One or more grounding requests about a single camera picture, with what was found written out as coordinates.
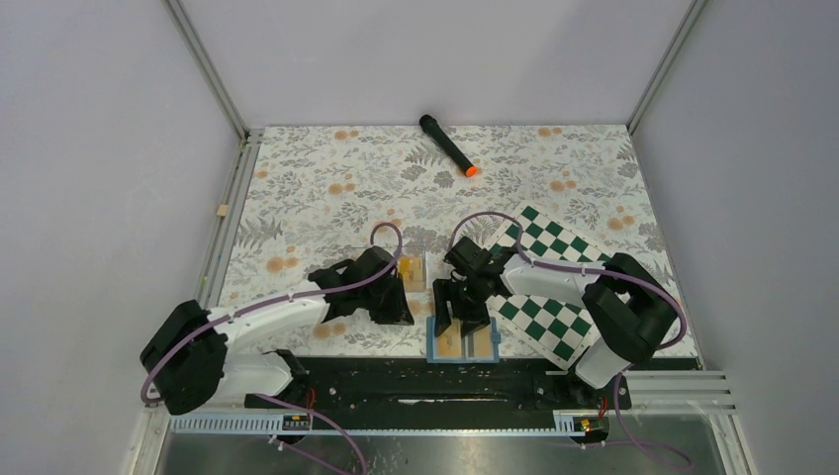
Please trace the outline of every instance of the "green and white checkerboard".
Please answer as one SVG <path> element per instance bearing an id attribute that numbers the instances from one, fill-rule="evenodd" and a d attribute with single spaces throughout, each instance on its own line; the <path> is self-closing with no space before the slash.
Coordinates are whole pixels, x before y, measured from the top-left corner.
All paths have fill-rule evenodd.
<path id="1" fill-rule="evenodd" d="M 521 223 L 524 249 L 546 259 L 594 262 L 609 256 L 592 241 L 548 218 L 535 206 L 522 204 L 513 216 Z M 515 245 L 518 228 L 504 224 L 488 241 L 492 252 Z M 562 369 L 568 369 L 600 335 L 585 309 L 536 296 L 494 297 L 490 309 L 518 334 L 525 333 L 533 347 Z"/>

